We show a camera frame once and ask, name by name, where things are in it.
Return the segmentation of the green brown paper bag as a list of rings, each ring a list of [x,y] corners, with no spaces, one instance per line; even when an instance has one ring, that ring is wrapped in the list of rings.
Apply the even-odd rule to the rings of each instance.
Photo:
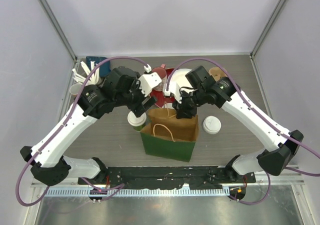
[[[149,123],[140,131],[145,153],[188,163],[199,135],[198,116],[178,119],[172,108],[153,108],[147,117]]]

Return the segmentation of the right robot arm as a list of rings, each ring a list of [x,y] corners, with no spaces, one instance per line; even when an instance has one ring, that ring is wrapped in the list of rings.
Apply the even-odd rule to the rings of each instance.
[[[227,76],[216,80],[202,65],[184,74],[188,85],[174,80],[177,70],[167,78],[164,93],[172,93],[178,119],[191,119],[198,107],[215,105],[229,113],[248,128],[262,143],[263,149],[246,155],[236,155],[228,164],[226,178],[238,182],[250,172],[264,171],[278,176],[299,149],[304,135],[275,122],[259,107],[251,103],[243,90]]]

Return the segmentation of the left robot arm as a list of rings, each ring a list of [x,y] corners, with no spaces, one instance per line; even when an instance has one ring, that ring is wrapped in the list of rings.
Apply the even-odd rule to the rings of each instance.
[[[126,106],[137,118],[141,117],[157,101],[147,97],[160,83],[155,72],[141,75],[120,66],[111,70],[100,85],[85,86],[65,118],[41,142],[20,150],[23,159],[30,162],[34,178],[50,187],[64,179],[78,178],[102,184],[108,169],[100,159],[71,158],[64,155],[65,151],[82,132],[114,108]]]

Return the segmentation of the red round tray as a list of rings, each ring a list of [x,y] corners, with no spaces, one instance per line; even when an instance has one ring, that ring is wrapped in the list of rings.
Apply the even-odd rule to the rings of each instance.
[[[157,102],[155,103],[155,105],[159,108],[162,108],[164,106],[165,103],[167,104],[172,104],[174,101],[173,97],[165,97],[163,95],[163,91],[156,91],[156,90],[152,90],[152,92],[150,93],[150,96],[154,96],[157,98]]]

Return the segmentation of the white paper plate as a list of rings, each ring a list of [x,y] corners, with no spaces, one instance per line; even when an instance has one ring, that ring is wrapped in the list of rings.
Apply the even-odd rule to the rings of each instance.
[[[171,77],[169,85],[172,86],[176,83],[179,86],[179,95],[182,94],[182,91],[190,92],[194,89],[192,88],[190,82],[186,78],[186,74],[189,73],[191,69],[188,68],[181,68],[175,71]]]

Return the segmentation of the pink floral mug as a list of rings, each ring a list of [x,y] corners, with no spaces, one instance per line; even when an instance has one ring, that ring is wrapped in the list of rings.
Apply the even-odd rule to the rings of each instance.
[[[162,64],[161,66],[154,67],[152,69],[152,72],[157,73],[158,76],[161,78],[161,82],[154,88],[155,91],[161,92],[164,88],[164,85],[167,82],[166,65]]]

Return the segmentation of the brown cardboard cup carrier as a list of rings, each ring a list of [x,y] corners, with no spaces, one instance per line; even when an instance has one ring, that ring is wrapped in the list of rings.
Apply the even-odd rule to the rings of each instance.
[[[227,77],[226,73],[221,70],[219,67],[212,67],[208,73],[213,77],[213,79],[217,82],[221,78]]]

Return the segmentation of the blue cloth pouch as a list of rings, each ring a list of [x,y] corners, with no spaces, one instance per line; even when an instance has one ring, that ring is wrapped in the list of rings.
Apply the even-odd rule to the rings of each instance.
[[[100,62],[106,60],[106,57],[103,56],[87,56],[86,58],[86,64],[87,67],[91,70],[91,62],[94,62],[95,64],[99,64]],[[99,67],[99,75],[101,77],[105,77],[111,72],[111,62],[105,62],[103,65]]]

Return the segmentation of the white plastic cutlery bundle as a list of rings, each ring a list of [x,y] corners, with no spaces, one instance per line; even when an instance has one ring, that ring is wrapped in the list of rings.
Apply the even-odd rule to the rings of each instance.
[[[88,75],[91,73],[92,69],[94,69],[98,64],[95,61],[90,61],[90,64],[88,65],[87,63],[81,61],[80,66],[83,70],[82,73],[78,73],[75,68],[72,69],[73,73],[73,80],[75,81],[76,84],[82,85],[83,82],[86,80]],[[102,83],[102,79],[100,77],[100,69],[97,68],[94,74],[89,78],[88,82],[86,85],[99,85]]]

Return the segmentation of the small pink paper cup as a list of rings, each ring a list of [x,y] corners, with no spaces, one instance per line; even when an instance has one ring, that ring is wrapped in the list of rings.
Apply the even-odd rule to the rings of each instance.
[[[72,96],[76,96],[79,92],[80,92],[80,89],[81,89],[82,85],[81,84],[73,84],[70,88],[69,88],[69,93],[72,95]]]

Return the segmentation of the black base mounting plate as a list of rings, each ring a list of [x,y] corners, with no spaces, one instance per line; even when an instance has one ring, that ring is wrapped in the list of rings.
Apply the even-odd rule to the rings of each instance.
[[[254,173],[239,176],[233,181],[227,176],[226,169],[218,166],[137,166],[109,167],[102,178],[101,185],[115,187],[124,184],[132,190],[173,190],[188,184],[191,190],[217,189],[222,184],[253,184]]]

